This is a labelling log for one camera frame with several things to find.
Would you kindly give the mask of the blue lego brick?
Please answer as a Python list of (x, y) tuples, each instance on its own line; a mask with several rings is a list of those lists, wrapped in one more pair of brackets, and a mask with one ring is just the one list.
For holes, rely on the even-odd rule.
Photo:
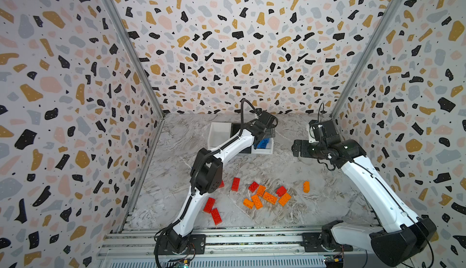
[(269, 143), (270, 143), (270, 139), (269, 139), (269, 138), (263, 139), (262, 141), (260, 141), (260, 142), (258, 143), (257, 149), (267, 149)]

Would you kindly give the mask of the red square lego brick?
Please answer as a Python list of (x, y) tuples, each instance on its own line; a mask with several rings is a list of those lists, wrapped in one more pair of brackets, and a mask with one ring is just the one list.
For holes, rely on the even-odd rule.
[(251, 185), (248, 187), (248, 190), (252, 193), (254, 193), (259, 187), (259, 184), (253, 181)]

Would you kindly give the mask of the red lego brick bottom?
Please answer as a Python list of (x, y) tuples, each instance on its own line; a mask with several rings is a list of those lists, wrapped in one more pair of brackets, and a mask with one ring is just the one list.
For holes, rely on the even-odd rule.
[(217, 208), (211, 210), (211, 216), (216, 226), (223, 222), (222, 217), (220, 216), (220, 213)]

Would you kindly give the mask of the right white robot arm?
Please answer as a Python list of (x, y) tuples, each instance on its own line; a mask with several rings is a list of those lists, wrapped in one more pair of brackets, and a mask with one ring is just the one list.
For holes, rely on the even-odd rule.
[(330, 145), (326, 140), (295, 140), (295, 157), (329, 161), (352, 180), (372, 207), (380, 227), (357, 226), (335, 220), (322, 227), (320, 245), (327, 251), (349, 245), (374, 253), (396, 267), (430, 247), (436, 225), (411, 210), (374, 168), (364, 149), (353, 139)]

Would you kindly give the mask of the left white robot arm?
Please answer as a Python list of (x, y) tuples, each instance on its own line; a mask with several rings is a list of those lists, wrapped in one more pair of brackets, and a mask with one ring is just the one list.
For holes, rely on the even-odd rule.
[(198, 151), (191, 168), (190, 188), (183, 207), (175, 221), (161, 229), (154, 236), (154, 255), (158, 257), (163, 251), (161, 246), (168, 246), (169, 253), (183, 253), (188, 248), (189, 237), (195, 220), (208, 200), (208, 195), (215, 192), (223, 180), (223, 166), (242, 150), (256, 148), (277, 127), (278, 119), (262, 111), (249, 122), (240, 122), (240, 128), (233, 136), (221, 135), (226, 140), (210, 150)]

